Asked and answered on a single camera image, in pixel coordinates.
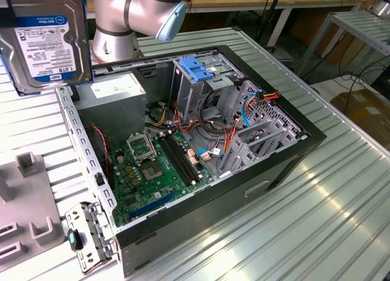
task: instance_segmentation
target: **gray robot arm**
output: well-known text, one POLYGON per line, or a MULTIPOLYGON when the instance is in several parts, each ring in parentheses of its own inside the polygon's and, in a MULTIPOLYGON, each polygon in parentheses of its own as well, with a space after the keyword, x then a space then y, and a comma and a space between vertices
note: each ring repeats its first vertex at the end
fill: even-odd
POLYGON ((135 31, 160 41, 172 40, 185 17, 181 0, 94 0, 94 7, 93 54, 98 62, 139 57, 135 31))

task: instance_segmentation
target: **blue drive bay latch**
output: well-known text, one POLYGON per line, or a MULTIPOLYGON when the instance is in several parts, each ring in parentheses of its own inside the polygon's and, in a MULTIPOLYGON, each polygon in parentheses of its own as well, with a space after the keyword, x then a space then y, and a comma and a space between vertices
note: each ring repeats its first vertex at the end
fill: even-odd
POLYGON ((180 59, 180 62, 196 82, 214 78, 214 75, 208 72, 203 64, 194 57, 183 57, 180 59))

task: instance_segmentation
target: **gray plastic holder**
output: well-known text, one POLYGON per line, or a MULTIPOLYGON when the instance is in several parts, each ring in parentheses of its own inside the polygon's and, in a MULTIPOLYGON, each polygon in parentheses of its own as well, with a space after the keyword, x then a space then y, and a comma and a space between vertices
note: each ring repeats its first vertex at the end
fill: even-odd
POLYGON ((0 272, 64 241, 42 156, 0 165, 0 215, 0 272))

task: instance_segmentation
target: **motherboard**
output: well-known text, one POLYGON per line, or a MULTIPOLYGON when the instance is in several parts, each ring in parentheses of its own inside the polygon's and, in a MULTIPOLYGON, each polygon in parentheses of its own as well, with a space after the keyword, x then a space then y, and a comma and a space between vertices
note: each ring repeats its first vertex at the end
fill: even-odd
POLYGON ((115 174, 113 193, 118 203, 113 212, 117 227, 213 181, 204 164, 189 155, 192 149, 181 132, 150 136, 146 141, 141 136, 133 140, 133 148, 127 142, 110 152, 115 174), (156 156, 140 162, 142 153, 149 152, 149 142, 156 156))

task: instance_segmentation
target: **slotted aluminum surface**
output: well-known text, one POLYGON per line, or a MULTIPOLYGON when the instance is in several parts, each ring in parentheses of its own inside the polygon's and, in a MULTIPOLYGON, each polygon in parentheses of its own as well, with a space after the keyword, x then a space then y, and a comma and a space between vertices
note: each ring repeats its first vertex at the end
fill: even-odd
POLYGON ((382 54, 390 54, 389 19, 382 19, 373 13, 360 11, 332 13, 331 20, 382 54))
MULTIPOLYGON (((327 139, 281 186, 129 280, 381 280, 387 274, 388 152, 340 118, 331 106, 324 105, 309 87, 241 32, 216 29, 179 34, 168 44, 151 38, 139 42, 147 56, 229 45, 327 139)), ((12 160, 17 152, 42 154, 63 217, 73 205, 90 198, 54 92, 19 98, 6 76, 0 77, 0 161, 12 160)), ((0 274, 0 280, 34 277, 122 280, 121 265, 115 261, 83 276, 68 243, 0 274)))

